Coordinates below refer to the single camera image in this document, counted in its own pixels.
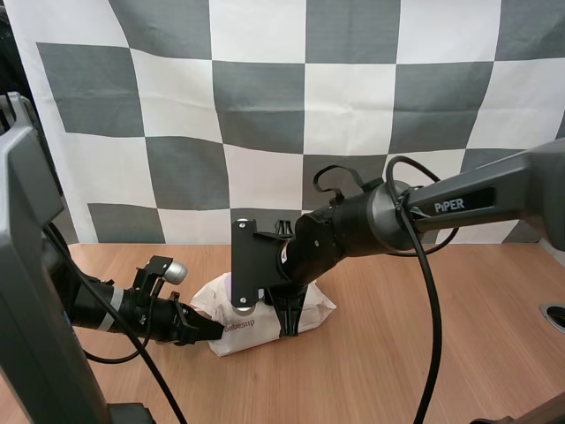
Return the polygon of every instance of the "fabric backdrop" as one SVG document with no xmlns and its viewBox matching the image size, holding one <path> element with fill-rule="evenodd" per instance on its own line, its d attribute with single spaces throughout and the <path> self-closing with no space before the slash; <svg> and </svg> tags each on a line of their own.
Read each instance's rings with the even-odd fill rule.
<svg viewBox="0 0 565 424">
<path fill-rule="evenodd" d="M 327 204 L 332 163 L 446 178 L 565 136 L 563 0 L 5 2 L 82 242 L 229 243 Z"/>
</svg>

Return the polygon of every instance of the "white paper bag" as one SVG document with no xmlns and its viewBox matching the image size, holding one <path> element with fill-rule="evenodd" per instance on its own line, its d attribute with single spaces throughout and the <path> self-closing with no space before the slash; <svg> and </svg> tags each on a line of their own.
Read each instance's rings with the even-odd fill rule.
<svg viewBox="0 0 565 424">
<path fill-rule="evenodd" d="M 212 280 L 192 298 L 196 310 L 206 312 L 214 321 L 225 326 L 220 340 L 209 341 L 218 356 L 229 355 L 279 338 L 281 326 L 275 309 L 260 300 L 255 310 L 247 316 L 236 314 L 230 303 L 231 273 Z M 298 332 L 315 329 L 335 309 L 316 283 L 308 285 Z"/>
</svg>

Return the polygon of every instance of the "gray square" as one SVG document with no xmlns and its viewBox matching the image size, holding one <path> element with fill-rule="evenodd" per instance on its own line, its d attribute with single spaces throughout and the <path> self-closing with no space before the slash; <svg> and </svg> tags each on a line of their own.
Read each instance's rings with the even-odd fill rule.
<svg viewBox="0 0 565 424">
<path fill-rule="evenodd" d="M 439 230 L 431 230 L 424 234 L 422 237 L 422 244 L 423 245 L 435 245 L 438 241 L 438 234 L 440 234 Z"/>
<path fill-rule="evenodd" d="M 164 243 L 157 209 L 132 205 L 89 203 L 100 243 Z"/>
<path fill-rule="evenodd" d="M 143 136 L 129 49 L 44 43 L 37 47 L 68 133 Z"/>
<path fill-rule="evenodd" d="M 304 149 L 303 64 L 213 64 L 225 144 L 279 153 Z"/>
<path fill-rule="evenodd" d="M 386 155 L 371 156 L 329 156 L 329 155 L 305 155 L 303 180 L 302 180 L 302 209 L 315 210 L 327 206 L 334 197 L 332 192 L 318 193 L 313 187 L 313 178 L 319 170 L 329 165 L 342 165 L 356 170 L 361 178 L 367 182 L 382 176 L 387 160 Z M 361 189 L 357 187 L 350 173 L 346 170 L 333 169 L 320 177 L 320 187 L 336 187 L 342 190 L 345 197 L 360 194 Z"/>
<path fill-rule="evenodd" d="M 561 119 L 561 125 L 559 125 L 559 130 L 557 130 L 557 135 L 555 139 L 562 139 L 565 137 L 565 113 L 563 113 L 563 118 Z"/>
<path fill-rule="evenodd" d="M 502 241 L 502 243 L 538 243 L 541 240 L 539 233 L 525 221 L 518 221 L 516 227 Z"/>
<path fill-rule="evenodd" d="M 389 153 L 465 148 L 493 63 L 399 64 Z"/>
<path fill-rule="evenodd" d="M 502 0 L 496 60 L 565 57 L 563 0 Z"/>
<path fill-rule="evenodd" d="M 174 58 L 211 59 L 208 0 L 109 0 L 133 49 Z"/>
<path fill-rule="evenodd" d="M 72 223 L 71 213 L 69 212 L 69 206 L 67 205 L 67 200 L 61 197 L 61 201 L 63 202 L 63 211 L 53 218 L 53 224 L 61 231 L 63 234 L 64 241 L 66 241 L 67 245 L 74 245 L 75 243 L 79 243 L 79 238 L 77 237 L 77 232 L 74 229 L 74 225 Z"/>
<path fill-rule="evenodd" d="M 393 64 L 400 0 L 308 0 L 306 62 Z"/>
<path fill-rule="evenodd" d="M 496 162 L 521 151 L 520 149 L 513 148 L 470 148 L 465 150 L 465 156 L 461 164 L 461 172 L 474 170 L 479 166 Z"/>
<path fill-rule="evenodd" d="M 146 144 L 157 208 L 230 207 L 222 144 L 188 137 L 146 137 Z"/>
<path fill-rule="evenodd" d="M 276 232 L 275 224 L 279 219 L 291 221 L 294 230 L 294 224 L 301 215 L 299 210 L 241 208 L 231 210 L 231 222 L 242 218 L 249 221 L 254 219 L 257 221 L 257 231 Z"/>
</svg>

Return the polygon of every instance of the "black robotic arm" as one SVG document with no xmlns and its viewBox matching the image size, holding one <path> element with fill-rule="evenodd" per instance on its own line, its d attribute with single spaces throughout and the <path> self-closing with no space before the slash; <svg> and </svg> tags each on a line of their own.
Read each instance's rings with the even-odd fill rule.
<svg viewBox="0 0 565 424">
<path fill-rule="evenodd" d="M 387 179 L 392 178 L 390 167 Z M 234 223 L 233 307 L 246 311 L 258 301 L 258 290 L 266 289 L 281 336 L 295 336 L 311 281 L 346 257 L 413 248 L 389 185 L 380 178 L 361 183 L 363 193 L 347 199 L 332 189 L 336 197 L 330 204 L 301 216 L 291 236 L 259 233 L 254 221 Z M 399 181 L 394 186 L 420 238 L 431 230 L 523 219 L 565 250 L 563 183 L 565 139 L 425 187 Z"/>
</svg>

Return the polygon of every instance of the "wooden table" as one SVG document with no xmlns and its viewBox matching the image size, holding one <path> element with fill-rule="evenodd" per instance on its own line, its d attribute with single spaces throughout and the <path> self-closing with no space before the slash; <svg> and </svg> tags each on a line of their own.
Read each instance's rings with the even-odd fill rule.
<svg viewBox="0 0 565 424">
<path fill-rule="evenodd" d="M 189 267 L 188 303 L 230 269 L 229 246 L 75 245 L 85 272 L 129 287 L 153 254 Z M 431 255 L 444 347 L 429 423 L 517 417 L 565 390 L 565 334 L 539 312 L 565 303 L 565 269 L 540 246 L 460 245 Z M 409 423 L 426 380 L 431 318 L 416 259 L 348 259 L 319 280 L 337 309 L 297 338 L 218 358 L 207 343 L 148 346 L 191 424 Z M 170 288 L 163 289 L 168 296 Z M 78 329 L 90 352 L 132 351 L 120 335 Z M 109 402 L 142 402 L 175 422 L 143 360 L 91 363 Z M 26 422 L 4 384 L 0 422 Z"/>
</svg>

